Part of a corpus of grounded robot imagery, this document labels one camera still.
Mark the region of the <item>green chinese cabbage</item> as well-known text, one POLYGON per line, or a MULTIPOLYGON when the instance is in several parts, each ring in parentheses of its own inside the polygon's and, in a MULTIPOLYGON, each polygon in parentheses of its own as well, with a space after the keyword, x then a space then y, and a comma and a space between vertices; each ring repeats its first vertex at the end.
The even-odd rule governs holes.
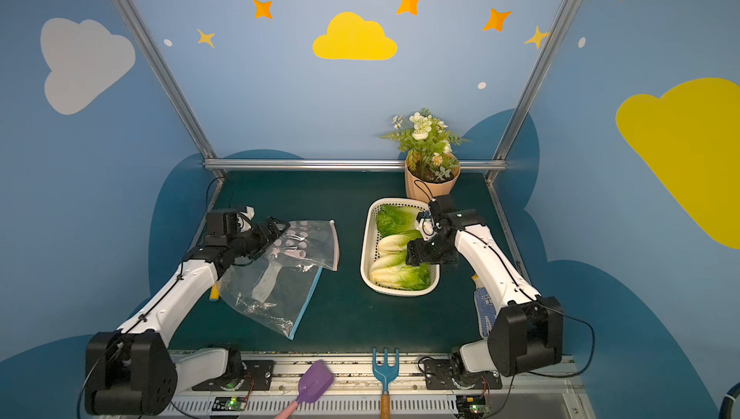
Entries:
POLYGON ((408 243, 421 238, 422 234, 415 229, 383 237, 378 242, 377 253, 379 257, 384 257, 390 254, 406 252, 408 243))
POLYGON ((418 266, 406 263, 405 252, 380 257, 369 269, 368 276, 377 285, 403 291, 421 291, 433 283, 427 264, 418 266))
POLYGON ((418 230, 418 218, 425 212, 412 206, 382 205, 375 216, 382 238, 418 230))

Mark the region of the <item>clear zip-top bag blue seal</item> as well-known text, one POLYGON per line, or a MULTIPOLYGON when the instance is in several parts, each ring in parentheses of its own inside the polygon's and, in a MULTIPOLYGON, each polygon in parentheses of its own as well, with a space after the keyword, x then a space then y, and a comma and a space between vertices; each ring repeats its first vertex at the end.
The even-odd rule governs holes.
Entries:
POLYGON ((247 266, 232 266, 218 288, 232 309, 292 340, 322 272, 310 262, 262 257, 247 266))

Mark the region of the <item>pink-dotted bag of cabbages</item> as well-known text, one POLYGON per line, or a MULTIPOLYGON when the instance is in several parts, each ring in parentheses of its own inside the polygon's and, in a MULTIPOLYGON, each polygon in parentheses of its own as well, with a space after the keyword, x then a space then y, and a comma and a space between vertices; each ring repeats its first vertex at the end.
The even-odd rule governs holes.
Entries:
POLYGON ((340 258, 334 220, 295 220, 266 256, 283 266, 315 266, 336 272, 340 258))

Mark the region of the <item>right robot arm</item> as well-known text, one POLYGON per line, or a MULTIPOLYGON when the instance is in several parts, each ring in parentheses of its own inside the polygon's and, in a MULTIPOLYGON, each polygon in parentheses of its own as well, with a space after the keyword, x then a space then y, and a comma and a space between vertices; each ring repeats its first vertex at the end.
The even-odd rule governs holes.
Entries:
POLYGON ((477 211, 459 210, 449 195, 441 195, 417 222, 422 237, 407 245, 406 263, 451 265, 463 256, 495 311, 488 335, 462 345, 454 356, 458 377, 493 371, 512 377, 561 362, 562 306, 553 297, 542 297, 518 272, 477 211))

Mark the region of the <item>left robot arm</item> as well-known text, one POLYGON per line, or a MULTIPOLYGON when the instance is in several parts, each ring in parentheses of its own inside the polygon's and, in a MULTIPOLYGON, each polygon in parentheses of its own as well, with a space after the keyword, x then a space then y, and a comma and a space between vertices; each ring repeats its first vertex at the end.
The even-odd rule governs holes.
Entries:
POLYGON ((227 372, 227 349, 202 349, 173 361, 169 345, 200 297, 226 271, 252 264, 290 228, 285 220, 254 222, 253 217, 250 207, 208 212, 204 236, 169 281, 116 330, 98 332, 89 341, 77 415, 158 415, 175 395, 227 372))

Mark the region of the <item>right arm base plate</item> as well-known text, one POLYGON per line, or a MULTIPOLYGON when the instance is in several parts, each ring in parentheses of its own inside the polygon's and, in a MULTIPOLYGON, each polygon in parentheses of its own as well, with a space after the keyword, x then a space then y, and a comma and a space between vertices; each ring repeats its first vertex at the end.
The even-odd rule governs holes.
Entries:
POLYGON ((497 372, 468 373, 460 361, 422 357, 417 361, 427 390, 501 390, 503 382, 497 372))

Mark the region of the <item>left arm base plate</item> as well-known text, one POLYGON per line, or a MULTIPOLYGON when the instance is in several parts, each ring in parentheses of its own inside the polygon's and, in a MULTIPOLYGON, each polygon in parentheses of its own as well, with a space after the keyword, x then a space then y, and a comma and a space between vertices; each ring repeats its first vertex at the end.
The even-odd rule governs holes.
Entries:
POLYGON ((272 384, 275 362, 264 359, 242 359, 230 362, 227 371, 218 378, 205 380, 192 387, 193 391, 249 392, 267 391, 272 384))

